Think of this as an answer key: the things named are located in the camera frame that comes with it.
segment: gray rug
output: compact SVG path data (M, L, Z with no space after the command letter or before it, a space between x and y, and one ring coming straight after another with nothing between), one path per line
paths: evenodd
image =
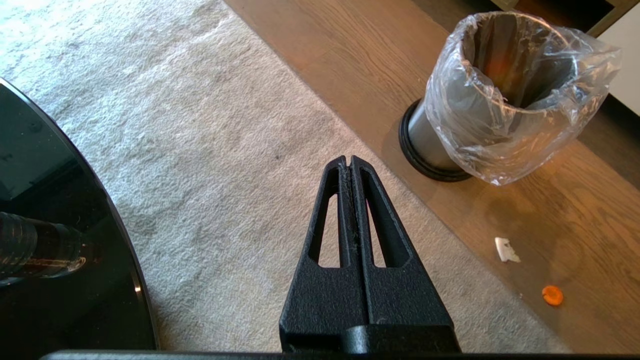
M221 1L0 2L0 76L102 179L166 349L280 350L322 169L356 154L378 170L464 351L567 351ZM326 239L336 254L335 231Z

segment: black glass tabletop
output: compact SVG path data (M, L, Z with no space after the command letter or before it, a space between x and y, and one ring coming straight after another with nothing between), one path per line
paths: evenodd
M155 349L147 291L109 196L57 125L0 79L0 351Z

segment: stainless steel trash can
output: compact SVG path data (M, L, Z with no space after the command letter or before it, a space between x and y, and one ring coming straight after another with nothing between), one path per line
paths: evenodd
M580 133L619 68L619 49L580 31L524 13L471 15L404 114L401 148L433 179L512 182Z

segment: black plastic clamp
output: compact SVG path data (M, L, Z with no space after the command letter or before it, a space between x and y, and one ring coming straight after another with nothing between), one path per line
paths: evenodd
M337 194L340 268L318 265ZM368 209L386 267L374 264ZM459 352L453 322L376 171L353 156L324 169L300 262L280 317L285 352Z

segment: plastic bag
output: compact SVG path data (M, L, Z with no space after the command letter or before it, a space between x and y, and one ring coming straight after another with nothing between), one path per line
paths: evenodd
M581 31L524 13L478 13L449 35L424 111L464 171L508 184L578 136L620 67L620 49Z

